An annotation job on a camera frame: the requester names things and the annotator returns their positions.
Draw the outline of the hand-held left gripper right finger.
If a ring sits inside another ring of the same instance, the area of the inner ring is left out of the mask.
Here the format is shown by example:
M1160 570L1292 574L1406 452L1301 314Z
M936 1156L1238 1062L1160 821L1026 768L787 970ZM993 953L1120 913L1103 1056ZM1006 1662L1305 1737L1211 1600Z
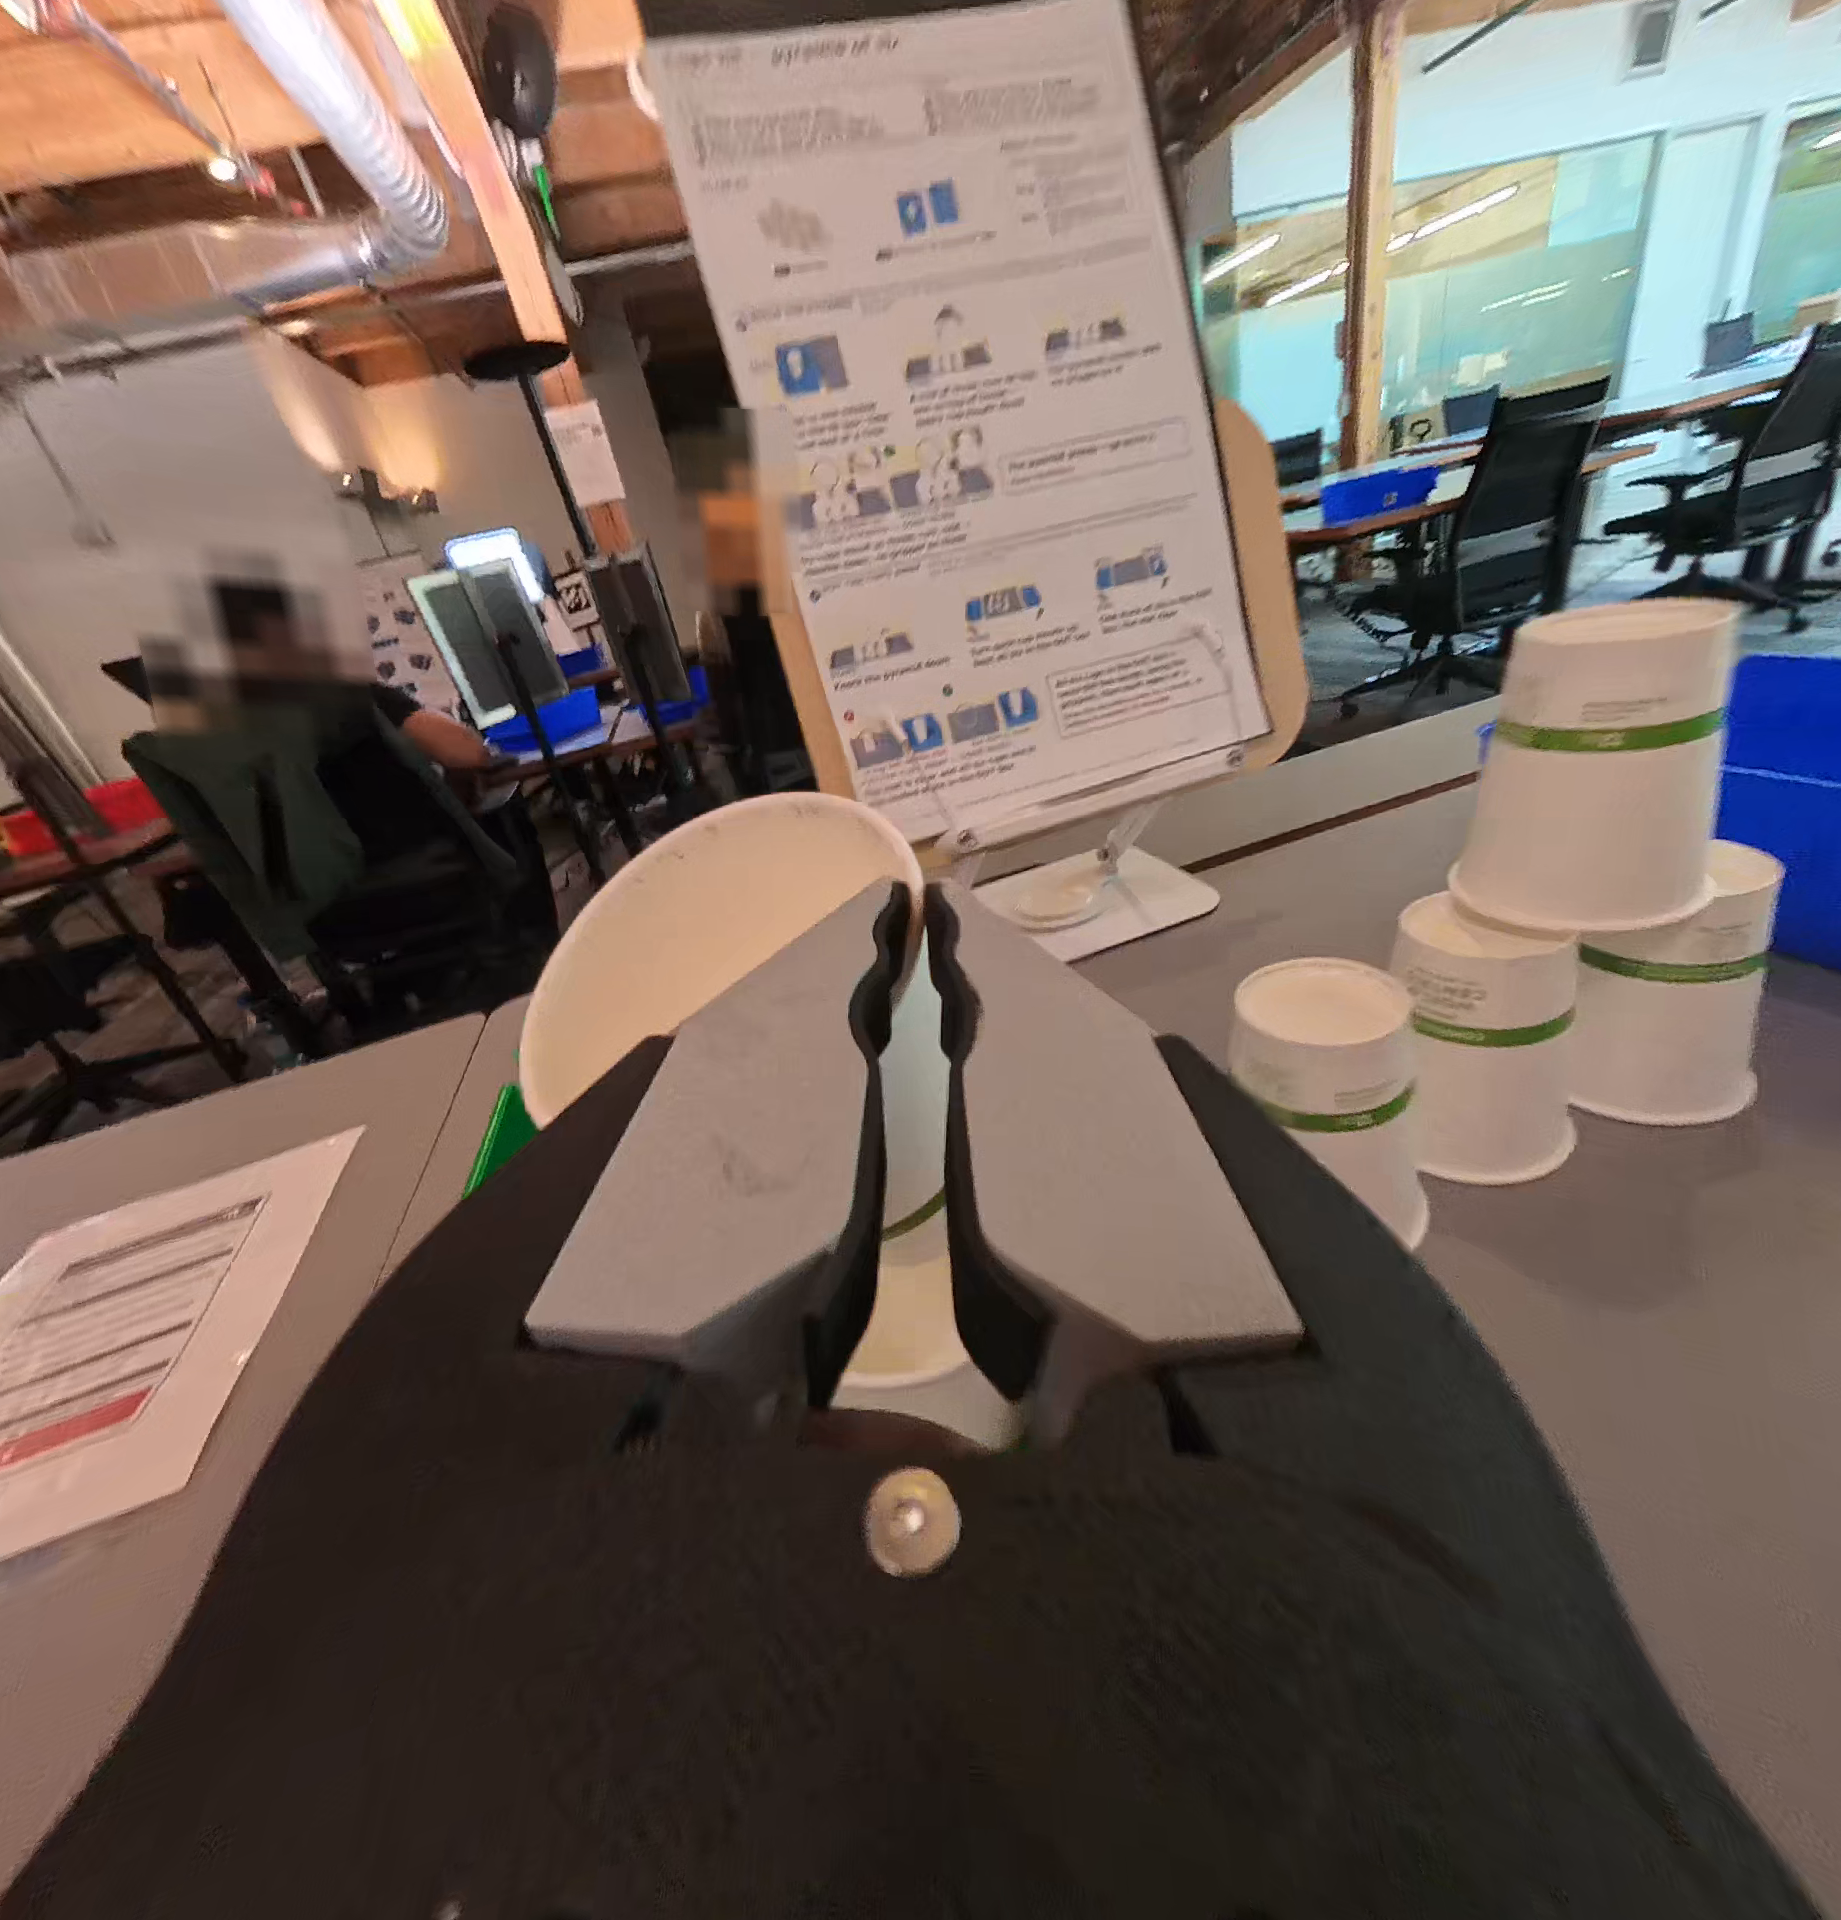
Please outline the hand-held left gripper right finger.
M1294 1349L1302 1320L1147 1022L952 880L927 891L927 948L954 1323L1028 1441L1104 1381Z

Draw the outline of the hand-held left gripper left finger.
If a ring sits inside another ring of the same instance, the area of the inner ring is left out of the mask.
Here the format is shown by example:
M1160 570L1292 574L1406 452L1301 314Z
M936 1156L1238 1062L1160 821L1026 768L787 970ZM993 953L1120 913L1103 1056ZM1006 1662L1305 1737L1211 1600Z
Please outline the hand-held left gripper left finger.
M536 1348L833 1401L879 1291L911 924L908 884L873 880L628 1057L644 1092L526 1310Z

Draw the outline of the green plastic bin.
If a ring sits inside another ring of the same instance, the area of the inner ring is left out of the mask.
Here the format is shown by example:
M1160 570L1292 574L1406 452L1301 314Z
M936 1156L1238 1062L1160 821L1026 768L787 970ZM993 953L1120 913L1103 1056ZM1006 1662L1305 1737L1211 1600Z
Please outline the green plastic bin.
M526 1108L518 1081L507 1081L498 1089L490 1115L487 1118L479 1137L475 1158L460 1187L460 1197L466 1197L482 1187L489 1177L493 1177L536 1135L539 1128Z

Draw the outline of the white paper cup green band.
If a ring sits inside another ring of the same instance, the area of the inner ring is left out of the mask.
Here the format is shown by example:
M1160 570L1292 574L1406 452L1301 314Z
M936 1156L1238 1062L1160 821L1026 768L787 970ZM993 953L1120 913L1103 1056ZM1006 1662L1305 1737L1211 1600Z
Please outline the white paper cup green band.
M1573 1108L1655 1128L1717 1124L1749 1109L1785 875L1773 854L1719 837L1707 852L1711 897L1700 912L1582 936Z
M570 921L536 983L516 1064L536 1129L637 1044L679 1024L788 948L870 881L925 891L918 854L882 814L828 793L717 807L658 839ZM952 1312L943 1165L949 1066L913 912L906 973L882 1054L886 1187L879 1295L837 1403L905 1413L993 1449L1022 1411L967 1355Z
M1401 912L1391 972L1414 1002L1420 1169L1473 1187L1554 1174L1577 1143L1575 939L1475 918L1444 890Z
M1450 890L1530 931L1667 925L1711 897L1739 612L1643 597L1516 636Z
M1346 958L1250 972L1232 996L1232 1079L1406 1248L1431 1224L1416 1142L1414 998Z

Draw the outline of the white tablet stand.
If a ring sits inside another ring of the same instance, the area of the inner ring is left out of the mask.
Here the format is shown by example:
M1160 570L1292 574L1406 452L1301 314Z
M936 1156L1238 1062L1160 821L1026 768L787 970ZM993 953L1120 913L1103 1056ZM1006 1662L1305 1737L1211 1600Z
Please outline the white tablet stand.
M969 902L978 902L1055 960L1073 964L1211 915L1221 902L1212 886L1140 848L1167 803L1155 787L1100 787L967 817L929 854L931 884L914 909L918 938L941 956L947 936L936 925L967 918ZM1088 830L1083 849L978 880L989 854L1068 827Z

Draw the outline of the blue plastic bin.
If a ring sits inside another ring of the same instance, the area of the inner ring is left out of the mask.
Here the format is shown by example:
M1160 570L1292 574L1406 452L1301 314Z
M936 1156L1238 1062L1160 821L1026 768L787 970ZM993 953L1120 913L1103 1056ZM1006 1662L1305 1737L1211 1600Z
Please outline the blue plastic bin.
M658 703L661 728L674 731L693 724L707 707L708 695L705 681L696 678L693 691L680 699L662 699ZM569 752L587 735L611 742L614 746L633 739L649 739L651 728L644 721L644 707L637 701L605 699L596 686L576 688L559 699L541 705L541 721L546 737L556 752ZM482 729L490 750L509 756L529 756L536 750L534 733L524 715L512 712L507 720Z
M1318 523L1345 525L1426 506L1442 478L1437 460L1341 471L1318 487Z
M1841 972L1841 657L1754 654L1739 663L1717 832L1787 871L1776 952Z

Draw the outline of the tablet on stand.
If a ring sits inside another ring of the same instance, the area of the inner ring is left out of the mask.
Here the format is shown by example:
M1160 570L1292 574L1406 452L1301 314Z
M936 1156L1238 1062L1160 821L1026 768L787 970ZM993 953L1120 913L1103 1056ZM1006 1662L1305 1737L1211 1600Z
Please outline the tablet on stand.
M534 707L569 695L541 605L512 560L415 574L405 588L479 731L521 715L518 689Z

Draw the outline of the pale wooden board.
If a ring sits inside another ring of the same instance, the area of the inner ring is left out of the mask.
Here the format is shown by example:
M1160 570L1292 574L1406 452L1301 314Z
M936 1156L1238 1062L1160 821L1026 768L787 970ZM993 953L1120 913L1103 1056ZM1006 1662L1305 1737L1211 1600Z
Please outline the pale wooden board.
M1268 438L1236 401L1224 395L1212 397L1212 417L1246 638L1268 712L1268 731L1227 754L1201 756L1088 789L1071 801L1077 817L1088 817L1116 803L1167 799L1227 778L1265 771L1291 754L1305 726L1311 676L1302 655L1294 567ZM858 801L863 793L821 681L812 639L788 575L787 416L776 408L751 414L748 442L752 452L744 493L748 572L760 588L773 622L816 787L826 795Z

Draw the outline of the laminated paper sheet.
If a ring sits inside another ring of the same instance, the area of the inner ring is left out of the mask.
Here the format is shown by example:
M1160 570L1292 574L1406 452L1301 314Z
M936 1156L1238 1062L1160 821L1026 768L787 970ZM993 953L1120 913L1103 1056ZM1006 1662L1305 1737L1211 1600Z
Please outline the laminated paper sheet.
M0 1566L188 1483L363 1140L96 1212L0 1276Z

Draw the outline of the lit computer screen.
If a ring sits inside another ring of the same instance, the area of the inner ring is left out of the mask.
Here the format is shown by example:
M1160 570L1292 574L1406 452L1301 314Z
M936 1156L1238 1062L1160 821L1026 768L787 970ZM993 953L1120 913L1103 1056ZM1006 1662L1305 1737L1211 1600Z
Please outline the lit computer screen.
M546 555L514 525L453 535L443 542L443 553L453 570L505 563L533 604L548 597L553 579Z

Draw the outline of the black tripod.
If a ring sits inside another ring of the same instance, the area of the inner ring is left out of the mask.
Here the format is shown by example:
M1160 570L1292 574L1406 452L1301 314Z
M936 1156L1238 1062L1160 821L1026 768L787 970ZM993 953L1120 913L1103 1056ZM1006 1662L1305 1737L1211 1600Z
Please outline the black tripod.
M2 676L0 768L18 801L84 792L11 701ZM0 1145L49 1143L83 1112L163 1109L175 1104L161 1083L169 1068L207 1060L231 1085L253 1073L248 1049L211 1022L117 891L119 873L170 849L170 827L77 839L57 826L55 833L58 848L34 858L13 858L0 843L0 1070L45 1068L28 1087L0 1094ZM102 1030L98 992L120 972L153 983L184 1040L119 1054L78 1049Z

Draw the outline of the red plastic bin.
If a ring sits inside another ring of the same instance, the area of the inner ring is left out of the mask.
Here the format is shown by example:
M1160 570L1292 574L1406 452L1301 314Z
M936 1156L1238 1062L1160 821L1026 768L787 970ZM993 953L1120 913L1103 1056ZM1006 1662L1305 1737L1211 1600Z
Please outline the red plastic bin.
M0 843L13 858L34 858L55 852L57 826L66 826L77 839L112 837L139 832L163 832L165 807L139 778L98 781L81 793L45 797L40 803L20 799L0 810Z

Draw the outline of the white paper notice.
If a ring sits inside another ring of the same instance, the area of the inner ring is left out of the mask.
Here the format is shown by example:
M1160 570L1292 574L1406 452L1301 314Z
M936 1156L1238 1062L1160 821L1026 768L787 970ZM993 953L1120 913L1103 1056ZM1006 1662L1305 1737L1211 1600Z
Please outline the white paper notice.
M548 440L559 468L584 508L608 508L627 498L627 484L596 399L561 401L544 408Z

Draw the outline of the printed instruction sheet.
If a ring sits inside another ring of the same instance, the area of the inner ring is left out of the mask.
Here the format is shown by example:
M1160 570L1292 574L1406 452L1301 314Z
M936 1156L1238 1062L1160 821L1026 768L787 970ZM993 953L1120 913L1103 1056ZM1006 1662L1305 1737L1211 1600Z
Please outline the printed instruction sheet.
M642 18L861 801L943 837L1260 739L1131 5Z

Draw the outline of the black office chair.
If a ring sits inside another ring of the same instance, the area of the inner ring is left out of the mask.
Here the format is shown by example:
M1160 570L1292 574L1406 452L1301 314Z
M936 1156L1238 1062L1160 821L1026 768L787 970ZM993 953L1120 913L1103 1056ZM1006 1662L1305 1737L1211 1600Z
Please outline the black office chair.
M1514 636L1563 590L1580 538L1580 491L1612 378L1497 401L1462 498L1436 553L1410 544L1396 577L1349 605L1365 629L1400 622L1404 665L1346 688L1338 714L1393 688L1410 697L1451 686L1497 691Z
M1664 581L1641 602L1713 599L1782 612L1808 628L1806 552L1828 515L1841 463L1841 319L1813 331L1778 394L1749 408L1733 456L1697 471L1654 474L1664 502L1612 519L1648 538Z

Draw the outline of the black floor lamp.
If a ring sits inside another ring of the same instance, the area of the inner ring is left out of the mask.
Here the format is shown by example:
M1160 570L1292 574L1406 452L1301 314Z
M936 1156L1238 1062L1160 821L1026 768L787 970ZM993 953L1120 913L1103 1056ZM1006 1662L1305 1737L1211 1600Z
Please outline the black floor lamp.
M541 376L564 365L570 348L564 342L521 340L493 348L481 348L465 361L466 378L481 386L510 386L523 399L534 438L542 450L548 474L559 493L573 535L579 544L583 565L601 560L596 533L587 510L576 502L563 456L548 427L546 408L541 392Z

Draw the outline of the long wooden table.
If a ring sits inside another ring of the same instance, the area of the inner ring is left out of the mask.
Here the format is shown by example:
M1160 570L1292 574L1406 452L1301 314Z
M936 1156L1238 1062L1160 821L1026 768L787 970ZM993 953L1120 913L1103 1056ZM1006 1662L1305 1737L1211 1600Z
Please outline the long wooden table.
M1789 365L1787 376L1798 365L1798 359L1800 356ZM1723 404L1738 401L1742 397L1763 395L1763 394L1776 395L1778 390L1783 386L1783 382L1773 384L1770 380L1755 380L1755 382L1744 384L1739 390L1701 394L1693 399L1686 399L1677 404L1631 408L1630 411L1618 411L1614 417L1606 417L1603 414L1599 432L1595 436L1595 442L1585 461L1580 498L1584 496L1585 484L1598 471L1609 466L1616 466L1619 461L1618 452L1603 453L1606 443L1619 443L1619 442L1637 438L1648 427L1675 425L1675 423L1686 423L1689 420L1705 417L1717 408L1722 408ZM1462 461L1465 486L1469 482L1473 461L1481 452L1481 443L1483 440L1473 442L1465 447L1464 461ZM1417 529L1437 517L1446 519L1446 528L1448 528L1448 513L1453 508L1453 503L1462 498L1464 490L1450 496L1439 496L1439 490L1436 490L1434 498L1423 506L1416 506L1404 512L1393 512L1390 515L1367 517L1367 519L1345 523L1345 525L1318 523L1318 496L1316 496L1316 502L1305 513L1292 513L1283 517L1283 523L1288 535L1291 553L1302 555L1302 553L1313 553L1324 548L1343 548L1353 542L1365 540L1368 535L1378 535L1393 529ZM1563 590L1566 590L1569 563L1561 579ZM1557 604L1563 597L1563 590L1551 597L1554 604Z

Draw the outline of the black round speaker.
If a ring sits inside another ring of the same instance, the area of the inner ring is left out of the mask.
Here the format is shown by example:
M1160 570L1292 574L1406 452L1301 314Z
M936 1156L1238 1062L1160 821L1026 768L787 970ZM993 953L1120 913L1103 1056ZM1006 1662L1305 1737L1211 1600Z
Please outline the black round speaker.
M490 121L521 139L541 139L556 108L556 53L529 4L493 4L479 49L481 95Z

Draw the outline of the silver ventilation duct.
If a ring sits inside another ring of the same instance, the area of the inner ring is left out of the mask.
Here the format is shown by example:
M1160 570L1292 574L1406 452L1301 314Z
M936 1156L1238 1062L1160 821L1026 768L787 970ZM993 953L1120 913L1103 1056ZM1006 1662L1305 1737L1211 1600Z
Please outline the silver ventilation duct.
M182 328L259 321L444 252L449 198L333 11L318 2L221 10L366 210L190 218L13 252L0 262L0 376L60 356L127 356L141 338Z

